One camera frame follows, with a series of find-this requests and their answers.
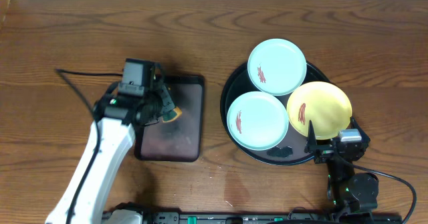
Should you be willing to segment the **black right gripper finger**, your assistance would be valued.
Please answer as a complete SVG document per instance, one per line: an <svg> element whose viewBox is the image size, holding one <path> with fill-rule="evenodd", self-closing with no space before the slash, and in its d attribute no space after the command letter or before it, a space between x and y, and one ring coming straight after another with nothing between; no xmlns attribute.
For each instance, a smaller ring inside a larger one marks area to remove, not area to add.
<svg viewBox="0 0 428 224"><path fill-rule="evenodd" d="M357 129L359 132L362 132L362 128L359 126L354 116L350 117L350 127L352 129Z"/></svg>
<svg viewBox="0 0 428 224"><path fill-rule="evenodd" d="M313 123L310 120L309 126L308 126L308 136L307 136L304 152L314 152L316 147L317 147L316 135L314 133Z"/></svg>

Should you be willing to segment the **yellow green scrubbing sponge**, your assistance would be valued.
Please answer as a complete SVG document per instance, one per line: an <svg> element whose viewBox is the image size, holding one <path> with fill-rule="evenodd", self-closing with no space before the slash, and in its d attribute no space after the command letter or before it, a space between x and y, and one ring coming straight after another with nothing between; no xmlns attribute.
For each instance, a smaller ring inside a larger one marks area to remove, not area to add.
<svg viewBox="0 0 428 224"><path fill-rule="evenodd" d="M170 112L167 112L167 113L163 114L162 115L162 120L163 120L163 122L173 122L177 118L179 118L181 114L182 114L181 109L179 107L175 107Z"/></svg>

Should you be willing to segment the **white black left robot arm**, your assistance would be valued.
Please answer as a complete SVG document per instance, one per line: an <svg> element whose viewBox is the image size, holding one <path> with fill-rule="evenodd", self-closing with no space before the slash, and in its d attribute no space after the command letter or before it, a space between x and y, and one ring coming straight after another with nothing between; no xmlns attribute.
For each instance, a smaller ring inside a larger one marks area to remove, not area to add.
<svg viewBox="0 0 428 224"><path fill-rule="evenodd" d="M101 223L118 168L137 133L176 108L159 63L128 58L120 76L95 104L70 85L93 122L72 179L46 223Z"/></svg>

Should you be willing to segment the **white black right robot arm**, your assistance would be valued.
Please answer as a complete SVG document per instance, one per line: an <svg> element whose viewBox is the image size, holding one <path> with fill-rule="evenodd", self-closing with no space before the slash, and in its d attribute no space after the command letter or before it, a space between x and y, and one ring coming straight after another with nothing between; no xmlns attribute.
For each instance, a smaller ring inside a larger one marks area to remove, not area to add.
<svg viewBox="0 0 428 224"><path fill-rule="evenodd" d="M349 215L370 215L378 207L377 176L356 173L353 165L365 154L369 142L370 138L354 118L350 118L350 128L340 130L327 144L317 143L313 123L309 122L304 151L314 156L316 164L327 165L327 195L335 205L331 214L335 222Z"/></svg>

